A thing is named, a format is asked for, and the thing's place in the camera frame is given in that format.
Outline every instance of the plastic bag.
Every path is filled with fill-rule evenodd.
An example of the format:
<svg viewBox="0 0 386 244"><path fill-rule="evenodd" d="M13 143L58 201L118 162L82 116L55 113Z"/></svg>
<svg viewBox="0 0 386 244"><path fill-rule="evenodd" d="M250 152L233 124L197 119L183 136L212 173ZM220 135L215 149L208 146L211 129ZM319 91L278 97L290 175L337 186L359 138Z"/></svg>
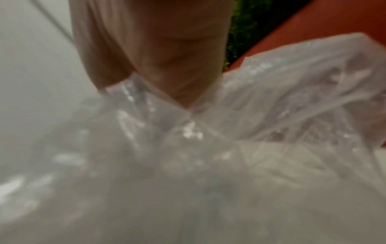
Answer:
<svg viewBox="0 0 386 244"><path fill-rule="evenodd" d="M250 57L190 111L132 77L0 170L1 243L383 244L385 79L362 34Z"/></svg>

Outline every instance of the plastic wrap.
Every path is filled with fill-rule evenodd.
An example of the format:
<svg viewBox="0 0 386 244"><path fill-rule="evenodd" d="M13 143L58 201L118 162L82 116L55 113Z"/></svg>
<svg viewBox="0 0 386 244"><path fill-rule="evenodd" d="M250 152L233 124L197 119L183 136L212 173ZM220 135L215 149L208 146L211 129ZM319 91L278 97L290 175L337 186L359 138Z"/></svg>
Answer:
<svg viewBox="0 0 386 244"><path fill-rule="evenodd" d="M0 170L1 243L384 244L385 79L361 34L250 57L189 111L132 77Z"/></svg>

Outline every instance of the hand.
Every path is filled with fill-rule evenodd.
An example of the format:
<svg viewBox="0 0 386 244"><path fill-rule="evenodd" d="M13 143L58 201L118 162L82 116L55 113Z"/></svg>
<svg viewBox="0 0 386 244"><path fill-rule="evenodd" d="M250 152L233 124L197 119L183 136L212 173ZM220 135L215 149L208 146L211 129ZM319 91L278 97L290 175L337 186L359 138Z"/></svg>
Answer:
<svg viewBox="0 0 386 244"><path fill-rule="evenodd" d="M221 75L234 0L70 0L77 49L104 89L137 72L185 107Z"/></svg>

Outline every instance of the green foliage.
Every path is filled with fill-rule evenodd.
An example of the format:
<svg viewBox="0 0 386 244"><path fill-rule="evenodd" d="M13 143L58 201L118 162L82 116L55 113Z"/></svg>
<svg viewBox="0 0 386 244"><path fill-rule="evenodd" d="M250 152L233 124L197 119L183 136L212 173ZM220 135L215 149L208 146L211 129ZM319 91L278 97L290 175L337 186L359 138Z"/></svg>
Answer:
<svg viewBox="0 0 386 244"><path fill-rule="evenodd" d="M259 23L274 0L235 0L235 9L229 31L224 70L253 44Z"/></svg>

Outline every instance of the orange surface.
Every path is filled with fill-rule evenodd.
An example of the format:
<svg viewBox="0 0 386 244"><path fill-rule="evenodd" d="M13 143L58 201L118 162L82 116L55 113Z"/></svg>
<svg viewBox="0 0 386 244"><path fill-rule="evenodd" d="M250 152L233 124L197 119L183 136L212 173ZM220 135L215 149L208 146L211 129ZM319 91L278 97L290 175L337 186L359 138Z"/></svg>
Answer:
<svg viewBox="0 0 386 244"><path fill-rule="evenodd" d="M230 70L256 53L352 32L365 32L386 45L386 0L314 0L233 63Z"/></svg>

